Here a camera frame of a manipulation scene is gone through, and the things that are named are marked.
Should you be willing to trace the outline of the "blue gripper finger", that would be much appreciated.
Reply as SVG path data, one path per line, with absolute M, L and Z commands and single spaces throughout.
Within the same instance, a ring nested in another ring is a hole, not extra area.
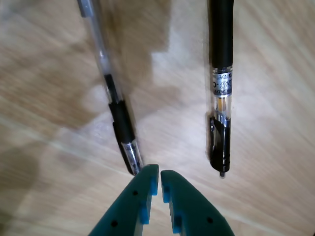
M 163 201 L 169 204 L 172 231 L 181 236 L 233 236 L 227 220 L 188 180 L 161 171 Z
M 108 208 L 91 236 L 141 236 L 150 220 L 152 196 L 158 193 L 159 166 L 145 166 Z

